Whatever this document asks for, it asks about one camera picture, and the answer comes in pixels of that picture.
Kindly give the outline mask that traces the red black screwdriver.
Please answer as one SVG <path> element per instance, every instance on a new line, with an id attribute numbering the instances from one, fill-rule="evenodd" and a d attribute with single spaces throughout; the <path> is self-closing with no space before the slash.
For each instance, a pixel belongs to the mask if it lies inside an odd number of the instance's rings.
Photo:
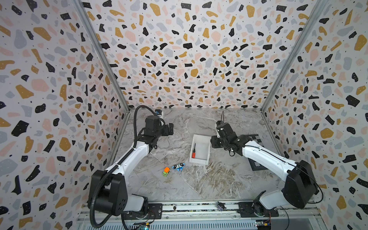
<path id="1" fill-rule="evenodd" d="M 195 158 L 195 156 L 196 156 L 196 155 L 195 155 L 195 154 L 196 154 L 196 149 L 195 149 L 195 148 L 196 148 L 196 144 L 194 144 L 194 146 L 193 146 L 193 151 L 192 151 L 192 155 L 191 155 L 191 158 L 192 158 L 192 159 L 194 159 L 194 158 Z"/>

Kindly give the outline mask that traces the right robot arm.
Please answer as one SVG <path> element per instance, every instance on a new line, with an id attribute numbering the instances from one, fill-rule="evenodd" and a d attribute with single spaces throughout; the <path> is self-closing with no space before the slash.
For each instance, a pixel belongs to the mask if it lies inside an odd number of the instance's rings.
<path id="1" fill-rule="evenodd" d="M 211 145 L 214 149 L 227 150 L 230 155 L 238 154 L 260 163 L 285 183 L 282 189 L 269 193 L 263 191 L 253 200 L 251 212 L 258 217 L 284 205 L 303 209 L 321 191 L 308 162 L 287 159 L 246 135 L 238 136 L 229 123 L 216 122 L 216 135 L 211 137 Z"/>

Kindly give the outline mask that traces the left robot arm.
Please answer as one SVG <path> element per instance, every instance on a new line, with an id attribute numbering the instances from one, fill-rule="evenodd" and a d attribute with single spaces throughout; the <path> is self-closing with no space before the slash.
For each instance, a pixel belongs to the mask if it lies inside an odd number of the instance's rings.
<path id="1" fill-rule="evenodd" d="M 157 147 L 161 136 L 173 135 L 173 124 L 165 123 L 163 112 L 145 120 L 145 128 L 138 134 L 137 141 L 123 157 L 105 170 L 97 170 L 91 179 L 88 208 L 93 227 L 102 227 L 112 216 L 132 213 L 139 218 L 148 214 L 148 199 L 129 194 L 127 179 L 139 162 Z"/>

